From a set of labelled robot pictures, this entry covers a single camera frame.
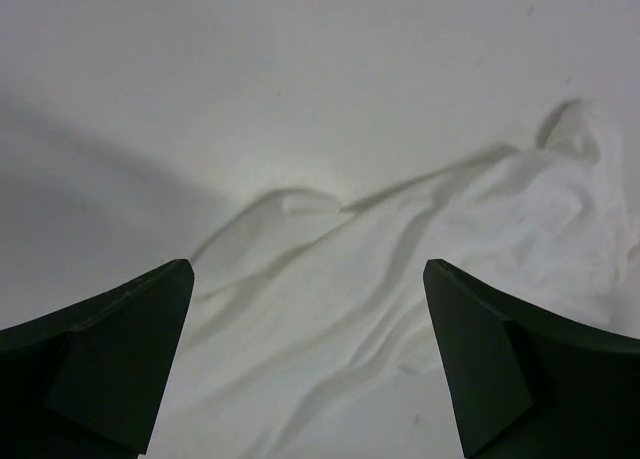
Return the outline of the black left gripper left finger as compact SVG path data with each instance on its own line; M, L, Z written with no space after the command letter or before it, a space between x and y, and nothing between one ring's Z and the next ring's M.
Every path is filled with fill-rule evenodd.
M176 259L2 330L2 457L146 454L193 287Z

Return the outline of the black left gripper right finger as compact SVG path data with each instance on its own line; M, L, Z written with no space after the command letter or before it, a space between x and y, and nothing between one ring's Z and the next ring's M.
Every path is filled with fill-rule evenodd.
M639 342L453 266L423 283L467 458L636 458Z

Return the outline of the white t shirt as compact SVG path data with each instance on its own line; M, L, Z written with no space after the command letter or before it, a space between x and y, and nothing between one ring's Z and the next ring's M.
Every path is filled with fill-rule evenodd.
M639 251L623 137L567 104L505 148L343 205L273 193L192 255L196 282L148 454L271 458L400 372L441 366L423 271L443 259L594 326Z

